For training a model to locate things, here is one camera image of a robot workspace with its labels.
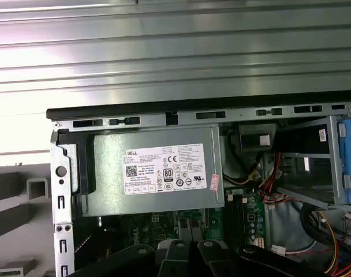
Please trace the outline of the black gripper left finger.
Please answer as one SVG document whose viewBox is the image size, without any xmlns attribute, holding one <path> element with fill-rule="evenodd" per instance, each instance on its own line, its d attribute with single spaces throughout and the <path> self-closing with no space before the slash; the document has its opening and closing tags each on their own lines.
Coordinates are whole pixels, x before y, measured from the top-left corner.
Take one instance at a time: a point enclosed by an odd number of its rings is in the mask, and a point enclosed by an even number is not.
<svg viewBox="0 0 351 277">
<path fill-rule="evenodd" d="M 133 245 L 90 264 L 70 276 L 190 276 L 191 245 L 162 241 L 158 249 Z"/>
</svg>

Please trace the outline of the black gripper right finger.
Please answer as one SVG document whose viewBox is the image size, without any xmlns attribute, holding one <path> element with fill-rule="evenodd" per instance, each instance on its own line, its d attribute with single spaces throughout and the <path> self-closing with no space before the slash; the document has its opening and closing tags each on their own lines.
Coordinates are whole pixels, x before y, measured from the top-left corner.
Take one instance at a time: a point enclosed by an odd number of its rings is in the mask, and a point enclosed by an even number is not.
<svg viewBox="0 0 351 277">
<path fill-rule="evenodd" d="M 235 252 L 221 241 L 202 241 L 197 247 L 213 276 L 328 276 L 255 245 L 242 246 Z"/>
</svg>

